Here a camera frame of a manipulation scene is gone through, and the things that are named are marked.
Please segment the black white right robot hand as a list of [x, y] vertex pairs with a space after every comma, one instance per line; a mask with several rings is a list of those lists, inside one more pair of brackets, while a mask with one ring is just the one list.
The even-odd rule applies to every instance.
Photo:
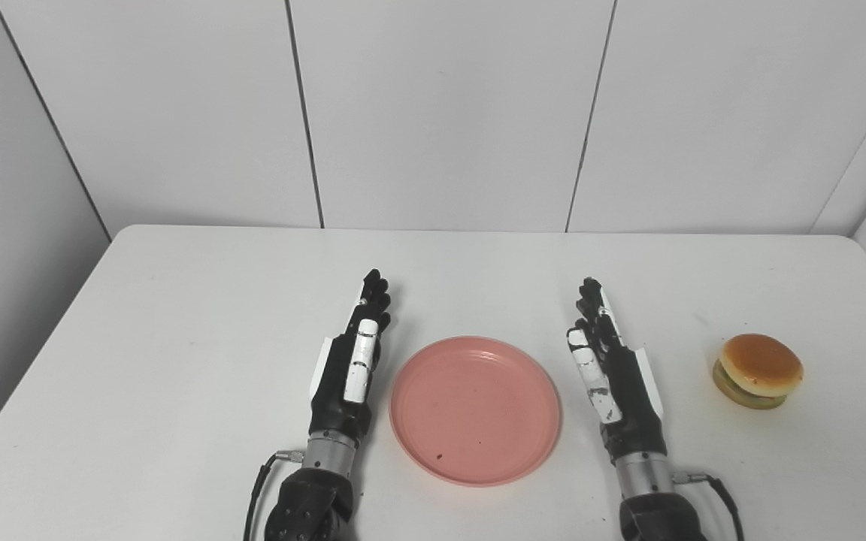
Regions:
[[601, 282], [585, 277], [575, 302], [580, 318], [566, 333], [610, 463], [668, 448], [659, 390], [645, 352], [626, 346]]

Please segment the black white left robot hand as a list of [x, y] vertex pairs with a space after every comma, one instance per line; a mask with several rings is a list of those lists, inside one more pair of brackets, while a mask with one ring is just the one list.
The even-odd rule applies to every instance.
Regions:
[[346, 329], [324, 343], [322, 373], [310, 399], [310, 434], [341, 434], [356, 445], [368, 434], [368, 395], [380, 361], [381, 337], [391, 322], [391, 303], [389, 282], [374, 268], [363, 279]]

